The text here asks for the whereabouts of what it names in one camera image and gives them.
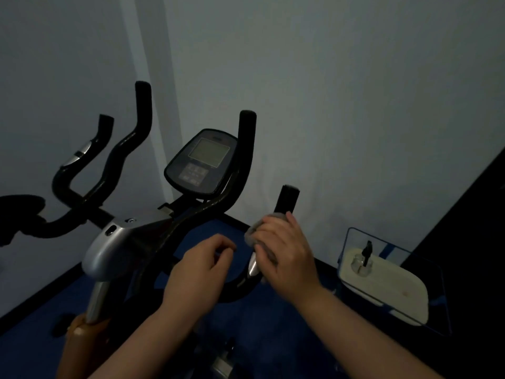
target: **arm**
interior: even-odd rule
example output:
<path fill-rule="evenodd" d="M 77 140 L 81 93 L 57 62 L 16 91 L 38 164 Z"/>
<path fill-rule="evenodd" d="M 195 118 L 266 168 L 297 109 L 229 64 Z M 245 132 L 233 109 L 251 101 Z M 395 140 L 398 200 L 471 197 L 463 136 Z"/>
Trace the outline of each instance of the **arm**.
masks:
<path fill-rule="evenodd" d="M 277 266 L 259 245 L 255 245 L 256 260 L 269 283 L 295 306 L 349 376 L 440 378 L 321 286 L 309 244 L 294 216 L 286 216 L 288 222 L 263 218 L 263 225 L 253 235 L 275 254 Z"/>
<path fill-rule="evenodd" d="M 160 308 L 90 379 L 155 377 L 218 301 L 235 248 L 228 238 L 214 235 L 188 250 L 172 269 Z M 215 263 L 215 252 L 222 249 Z"/>

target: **left hand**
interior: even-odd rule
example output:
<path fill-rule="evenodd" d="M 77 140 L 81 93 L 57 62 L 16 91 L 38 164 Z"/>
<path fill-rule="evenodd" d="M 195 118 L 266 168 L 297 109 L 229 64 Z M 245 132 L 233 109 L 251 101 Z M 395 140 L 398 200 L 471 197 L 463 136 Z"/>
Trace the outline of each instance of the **left hand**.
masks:
<path fill-rule="evenodd" d="M 161 311 L 196 322 L 217 303 L 236 245 L 216 234 L 186 251 L 170 273 Z M 221 251 L 215 262 L 215 253 Z"/>

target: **right hand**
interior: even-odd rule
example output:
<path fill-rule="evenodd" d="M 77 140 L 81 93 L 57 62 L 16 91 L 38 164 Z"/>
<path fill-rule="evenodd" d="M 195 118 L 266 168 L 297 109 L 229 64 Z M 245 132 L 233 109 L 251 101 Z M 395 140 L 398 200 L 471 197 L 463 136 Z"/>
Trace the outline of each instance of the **right hand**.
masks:
<path fill-rule="evenodd" d="M 294 216 L 287 222 L 266 216 L 252 235 L 263 242 L 277 258 L 277 266 L 260 245 L 255 245 L 256 261 L 275 291 L 295 307 L 301 306 L 322 287 L 311 248 Z"/>

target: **stationary bike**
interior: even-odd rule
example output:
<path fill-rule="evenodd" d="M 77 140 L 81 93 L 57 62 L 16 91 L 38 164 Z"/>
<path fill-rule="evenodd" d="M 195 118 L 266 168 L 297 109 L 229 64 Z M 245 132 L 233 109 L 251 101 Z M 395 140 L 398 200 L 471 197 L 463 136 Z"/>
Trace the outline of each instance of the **stationary bike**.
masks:
<path fill-rule="evenodd" d="M 252 163 L 256 114 L 241 111 L 238 136 L 215 129 L 196 134 L 167 165 L 164 176 L 183 195 L 128 218 L 117 218 L 101 209 L 117 186 L 126 157 L 145 140 L 152 124 L 151 88 L 135 84 L 137 125 L 111 151 L 100 181 L 85 196 L 70 188 L 72 179 L 107 145 L 114 119 L 100 115 L 98 132 L 62 165 L 53 179 L 54 195 L 71 209 L 61 218 L 46 222 L 39 213 L 44 200 L 36 196 L 0 197 L 4 211 L 0 237 L 8 245 L 17 232 L 40 238 L 66 234 L 90 220 L 101 230 L 82 261 L 84 272 L 96 283 L 84 314 L 71 322 L 58 367 L 57 378 L 86 378 L 161 304 L 154 283 L 161 272 L 170 273 L 178 262 L 174 251 L 187 232 L 230 209 L 242 193 Z M 275 212 L 294 209 L 298 190 L 284 186 Z M 262 278 L 251 252 L 235 279 L 226 282 L 219 302 L 233 302 L 250 293 Z M 222 354 L 209 353 L 196 334 L 178 352 L 185 359 L 168 363 L 173 377 L 183 371 L 197 377 L 210 370 L 218 377 L 247 377 L 229 359 L 228 343 Z"/>

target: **forearm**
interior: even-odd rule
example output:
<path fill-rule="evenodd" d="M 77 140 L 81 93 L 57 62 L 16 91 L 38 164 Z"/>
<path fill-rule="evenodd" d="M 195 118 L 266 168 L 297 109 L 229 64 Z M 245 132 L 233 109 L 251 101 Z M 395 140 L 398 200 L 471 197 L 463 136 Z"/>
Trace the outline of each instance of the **forearm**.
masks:
<path fill-rule="evenodd" d="M 353 379 L 440 378 L 326 289 L 297 308 Z"/>
<path fill-rule="evenodd" d="M 155 377 L 191 332 L 196 319 L 157 311 L 90 376 L 90 379 Z"/>

